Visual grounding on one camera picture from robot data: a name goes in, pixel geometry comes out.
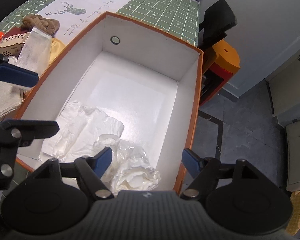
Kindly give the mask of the white fluffy towel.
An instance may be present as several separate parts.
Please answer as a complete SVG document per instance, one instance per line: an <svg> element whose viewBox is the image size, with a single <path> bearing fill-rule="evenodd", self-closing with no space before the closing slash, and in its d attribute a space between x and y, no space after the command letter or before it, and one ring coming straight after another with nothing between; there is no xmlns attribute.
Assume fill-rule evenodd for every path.
<svg viewBox="0 0 300 240"><path fill-rule="evenodd" d="M23 103L23 91L13 84L0 81L0 122L13 118Z"/></svg>

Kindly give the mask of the clear bubble wrap bag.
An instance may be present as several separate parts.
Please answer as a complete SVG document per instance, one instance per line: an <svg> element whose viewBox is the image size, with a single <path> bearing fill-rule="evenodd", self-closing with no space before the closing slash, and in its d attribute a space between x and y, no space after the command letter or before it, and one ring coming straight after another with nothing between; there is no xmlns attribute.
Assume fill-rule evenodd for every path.
<svg viewBox="0 0 300 240"><path fill-rule="evenodd" d="M52 36L33 27L17 59L17 66L36 72L39 77L49 66Z"/></svg>

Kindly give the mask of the dark red sponge block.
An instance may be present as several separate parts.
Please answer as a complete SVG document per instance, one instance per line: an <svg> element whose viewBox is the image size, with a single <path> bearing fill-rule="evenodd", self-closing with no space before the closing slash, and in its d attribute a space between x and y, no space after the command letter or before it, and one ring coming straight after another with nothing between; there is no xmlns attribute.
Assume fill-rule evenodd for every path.
<svg viewBox="0 0 300 240"><path fill-rule="evenodd" d="M28 32L29 31L27 29L21 29L21 27L13 27L4 35L4 38L14 36L14 35L21 35Z"/></svg>

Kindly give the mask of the white plastic bag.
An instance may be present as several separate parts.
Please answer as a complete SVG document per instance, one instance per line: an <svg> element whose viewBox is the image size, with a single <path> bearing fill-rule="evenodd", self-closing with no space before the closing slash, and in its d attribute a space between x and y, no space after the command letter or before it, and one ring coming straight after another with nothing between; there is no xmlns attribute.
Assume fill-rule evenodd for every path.
<svg viewBox="0 0 300 240"><path fill-rule="evenodd" d="M59 131L42 144L42 155L71 163L79 157L109 152L95 165L94 172L117 195L122 190L150 191L161 180L144 149L121 139L122 122L94 106L68 102L56 119Z"/></svg>

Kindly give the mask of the yellow microfiber cloth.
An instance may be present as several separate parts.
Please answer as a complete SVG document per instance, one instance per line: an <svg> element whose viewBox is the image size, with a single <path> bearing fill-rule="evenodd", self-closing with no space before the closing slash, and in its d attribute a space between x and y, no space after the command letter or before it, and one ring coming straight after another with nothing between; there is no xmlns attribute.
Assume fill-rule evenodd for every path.
<svg viewBox="0 0 300 240"><path fill-rule="evenodd" d="M49 65L56 59L56 57L64 50L65 44L57 38L53 38L51 42L51 50L49 57Z"/></svg>

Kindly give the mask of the brown plush knot toy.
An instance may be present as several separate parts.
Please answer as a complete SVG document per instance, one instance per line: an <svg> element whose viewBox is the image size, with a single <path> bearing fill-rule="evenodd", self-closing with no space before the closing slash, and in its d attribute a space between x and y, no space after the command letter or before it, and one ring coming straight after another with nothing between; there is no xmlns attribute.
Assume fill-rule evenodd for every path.
<svg viewBox="0 0 300 240"><path fill-rule="evenodd" d="M55 19L43 18L40 15L27 15L22 19L20 28L31 31L34 27L48 35L54 35L60 28L60 23Z"/></svg>

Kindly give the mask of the wooden radio box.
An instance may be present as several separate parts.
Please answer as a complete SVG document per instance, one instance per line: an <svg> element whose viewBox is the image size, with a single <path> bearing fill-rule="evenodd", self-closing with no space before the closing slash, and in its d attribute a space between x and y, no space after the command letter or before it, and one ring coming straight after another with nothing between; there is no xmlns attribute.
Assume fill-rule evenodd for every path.
<svg viewBox="0 0 300 240"><path fill-rule="evenodd" d="M23 33L5 37L0 41L0 53L6 57L19 57L21 50L30 33Z"/></svg>

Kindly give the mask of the beige sofa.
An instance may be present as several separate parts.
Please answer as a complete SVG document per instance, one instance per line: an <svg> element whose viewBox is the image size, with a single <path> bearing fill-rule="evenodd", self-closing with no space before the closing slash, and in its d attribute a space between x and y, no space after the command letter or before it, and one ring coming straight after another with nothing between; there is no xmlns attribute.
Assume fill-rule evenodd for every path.
<svg viewBox="0 0 300 240"><path fill-rule="evenodd" d="M300 191L300 121L286 126L288 145L288 179L286 190Z"/></svg>

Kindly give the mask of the orange cardboard storage box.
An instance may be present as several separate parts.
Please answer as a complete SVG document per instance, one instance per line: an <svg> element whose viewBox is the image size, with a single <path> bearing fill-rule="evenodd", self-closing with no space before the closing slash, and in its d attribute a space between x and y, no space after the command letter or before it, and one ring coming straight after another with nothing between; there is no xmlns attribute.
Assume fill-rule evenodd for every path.
<svg viewBox="0 0 300 240"><path fill-rule="evenodd" d="M56 57L17 119L55 120L78 100L123 123L161 174L159 190L181 191L181 155L193 143L204 53L169 33L105 12Z"/></svg>

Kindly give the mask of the orange plastic stool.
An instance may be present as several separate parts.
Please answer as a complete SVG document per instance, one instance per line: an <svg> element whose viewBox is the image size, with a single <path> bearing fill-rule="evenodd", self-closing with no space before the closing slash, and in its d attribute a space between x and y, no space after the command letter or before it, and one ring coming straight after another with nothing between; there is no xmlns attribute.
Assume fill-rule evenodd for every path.
<svg viewBox="0 0 300 240"><path fill-rule="evenodd" d="M225 40L217 42L204 51L200 106L217 94L240 70L239 64L237 51Z"/></svg>

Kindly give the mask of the black chair far right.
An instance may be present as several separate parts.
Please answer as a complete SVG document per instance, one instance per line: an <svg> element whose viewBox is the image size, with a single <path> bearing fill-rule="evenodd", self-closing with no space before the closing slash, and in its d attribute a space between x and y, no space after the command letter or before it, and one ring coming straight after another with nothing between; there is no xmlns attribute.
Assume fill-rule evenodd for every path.
<svg viewBox="0 0 300 240"><path fill-rule="evenodd" d="M198 48L206 51L222 39L226 32L237 25L237 18L226 0L218 0L208 7L204 13L204 20L199 25L199 32L203 31L199 39Z"/></svg>

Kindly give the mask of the green grid tablecloth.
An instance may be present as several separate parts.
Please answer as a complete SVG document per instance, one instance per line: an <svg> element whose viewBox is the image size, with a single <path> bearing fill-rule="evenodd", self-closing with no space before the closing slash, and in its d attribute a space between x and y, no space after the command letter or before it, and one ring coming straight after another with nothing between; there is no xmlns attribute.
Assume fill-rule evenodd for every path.
<svg viewBox="0 0 300 240"><path fill-rule="evenodd" d="M0 22L0 31L7 33L18 27L29 14L38 14L56 0L28 0ZM198 42L200 3L194 0L130 0L117 12L151 25L196 46Z"/></svg>

